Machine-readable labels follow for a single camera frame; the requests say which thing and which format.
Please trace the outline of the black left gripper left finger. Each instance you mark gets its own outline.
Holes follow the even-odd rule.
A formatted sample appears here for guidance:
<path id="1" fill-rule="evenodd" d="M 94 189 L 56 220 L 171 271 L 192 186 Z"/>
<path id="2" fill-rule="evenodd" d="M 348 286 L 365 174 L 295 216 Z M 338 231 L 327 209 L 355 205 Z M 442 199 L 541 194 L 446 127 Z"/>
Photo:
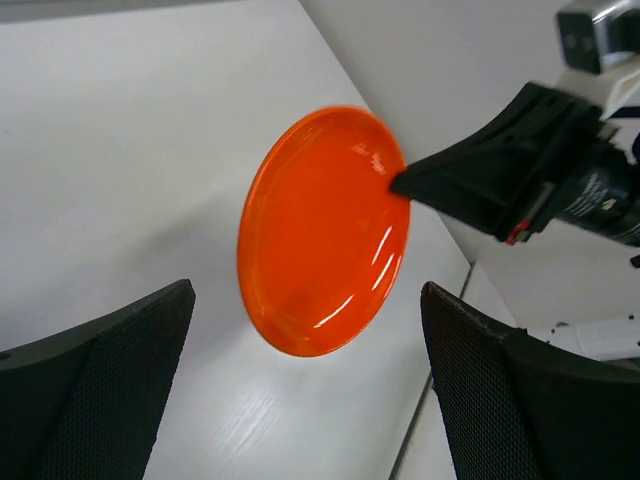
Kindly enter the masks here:
<path id="1" fill-rule="evenodd" d="M 195 300 L 179 280 L 3 351 L 2 478 L 143 478 Z"/>

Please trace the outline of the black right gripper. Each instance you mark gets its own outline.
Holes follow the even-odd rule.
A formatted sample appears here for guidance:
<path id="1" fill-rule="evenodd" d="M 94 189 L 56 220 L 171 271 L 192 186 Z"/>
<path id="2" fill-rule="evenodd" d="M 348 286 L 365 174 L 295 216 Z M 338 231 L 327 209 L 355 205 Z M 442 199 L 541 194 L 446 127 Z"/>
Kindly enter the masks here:
<path id="1" fill-rule="evenodd" d="M 505 240 L 526 242 L 553 220 L 639 246 L 639 166 L 594 140 L 602 110 L 528 82 L 486 126 L 410 164 L 392 192 Z"/>

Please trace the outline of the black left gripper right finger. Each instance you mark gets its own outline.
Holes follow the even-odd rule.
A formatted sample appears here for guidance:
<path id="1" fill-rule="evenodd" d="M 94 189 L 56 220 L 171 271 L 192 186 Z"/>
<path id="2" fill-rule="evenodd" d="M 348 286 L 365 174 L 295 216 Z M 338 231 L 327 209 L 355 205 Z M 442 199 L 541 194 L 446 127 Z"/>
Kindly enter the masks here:
<path id="1" fill-rule="evenodd" d="M 421 317 L 457 478 L 638 478 L 638 372 L 538 340 L 434 282 Z"/>

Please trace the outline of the orange plastic plate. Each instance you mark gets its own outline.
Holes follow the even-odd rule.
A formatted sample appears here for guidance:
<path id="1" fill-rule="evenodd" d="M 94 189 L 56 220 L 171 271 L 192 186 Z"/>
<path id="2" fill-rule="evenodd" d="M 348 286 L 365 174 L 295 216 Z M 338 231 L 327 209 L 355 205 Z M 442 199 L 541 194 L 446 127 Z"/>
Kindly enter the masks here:
<path id="1" fill-rule="evenodd" d="M 409 202 L 390 189 L 404 168 L 390 130 L 351 105 L 304 116 L 271 147 L 237 240 L 241 297 L 271 346 L 322 356 L 379 313 L 408 240 Z"/>

